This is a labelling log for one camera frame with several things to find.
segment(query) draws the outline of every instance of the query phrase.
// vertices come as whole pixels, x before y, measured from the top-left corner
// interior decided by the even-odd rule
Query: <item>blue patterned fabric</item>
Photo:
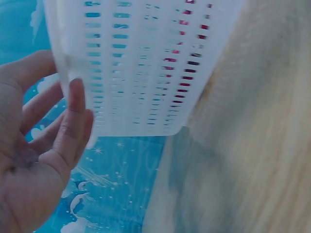
[[[0,64],[49,49],[42,0],[0,0]],[[57,76],[43,79],[24,102]],[[66,108],[62,100],[27,140],[40,135]],[[148,206],[164,137],[99,138],[86,150],[53,216],[37,233],[139,233]]]

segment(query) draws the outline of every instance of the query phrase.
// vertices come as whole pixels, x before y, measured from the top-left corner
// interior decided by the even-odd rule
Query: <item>red object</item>
[[[180,86],[191,86],[189,83],[180,83]]]
[[[194,69],[185,69],[185,72],[196,73],[196,70],[194,70]]]
[[[193,77],[186,77],[186,76],[184,76],[183,79],[186,79],[186,80],[193,80]]]
[[[203,25],[203,24],[202,24],[202,25],[201,25],[201,28],[202,28],[202,29],[208,30],[208,25]]]
[[[179,21],[179,24],[181,24],[181,25],[188,25],[189,22],[188,22],[188,21],[185,21],[185,20],[180,20],[180,21]]]
[[[206,35],[198,35],[198,38],[199,38],[199,39],[204,39],[204,40],[205,40],[205,39],[206,39]]]
[[[191,11],[185,10],[185,11],[184,11],[184,14],[185,14],[185,15],[191,15]]]

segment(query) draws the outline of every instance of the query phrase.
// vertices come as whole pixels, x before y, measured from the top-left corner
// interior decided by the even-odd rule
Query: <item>star print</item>
[[[102,154],[103,153],[102,151],[103,150],[101,150],[100,148],[95,148],[94,149],[95,154]]]
[[[118,142],[117,147],[124,147],[124,144],[122,142]]]

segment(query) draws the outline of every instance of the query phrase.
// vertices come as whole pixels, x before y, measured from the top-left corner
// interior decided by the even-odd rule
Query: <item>finger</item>
[[[0,76],[17,82],[24,93],[41,78],[54,73],[55,63],[49,50],[38,51],[0,68]]]
[[[59,82],[54,83],[43,93],[36,95],[23,107],[21,133],[26,135],[62,98],[63,92]]]
[[[77,166],[78,162],[80,161],[82,154],[86,148],[86,145],[89,141],[92,132],[92,126],[94,122],[94,115],[91,110],[86,110],[85,112],[85,120],[84,120],[84,130],[81,142],[78,146],[75,158],[74,158],[74,167]]]
[[[49,125],[42,132],[41,136],[30,142],[29,147],[36,151],[37,154],[43,154],[49,151],[53,146],[63,118],[64,113],[60,115],[51,125]]]
[[[85,115],[85,97],[83,83],[73,80],[69,85],[68,109],[60,125],[58,134],[50,151],[39,157],[53,167],[67,184],[70,171],[74,168],[74,158],[82,139]]]

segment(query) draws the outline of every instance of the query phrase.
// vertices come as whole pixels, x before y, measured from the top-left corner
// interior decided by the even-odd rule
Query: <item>white cloud print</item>
[[[59,80],[59,75],[58,74],[53,74],[48,77],[45,77],[42,82],[40,82],[37,86],[38,93],[41,93],[48,89],[50,86],[53,85],[54,82]]]

